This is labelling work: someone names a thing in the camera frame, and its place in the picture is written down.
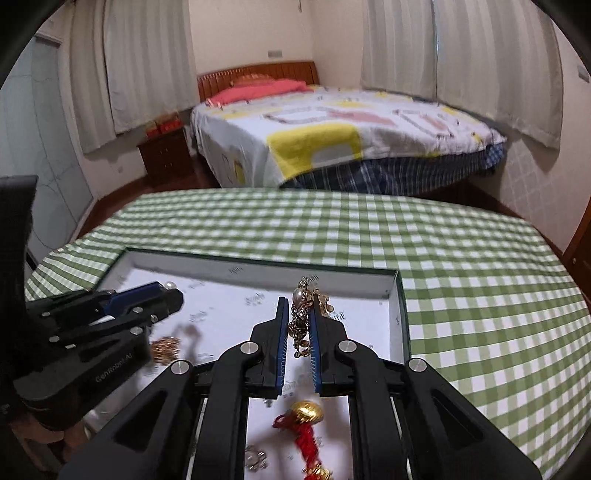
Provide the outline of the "person's hand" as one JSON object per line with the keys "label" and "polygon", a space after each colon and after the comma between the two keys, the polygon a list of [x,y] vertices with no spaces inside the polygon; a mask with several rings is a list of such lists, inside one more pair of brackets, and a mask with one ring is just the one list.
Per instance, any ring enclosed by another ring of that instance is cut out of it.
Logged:
{"label": "person's hand", "polygon": [[57,464],[68,463],[89,440],[83,420],[65,431],[48,430],[31,415],[9,422],[8,426],[33,465],[41,471],[56,471]]}

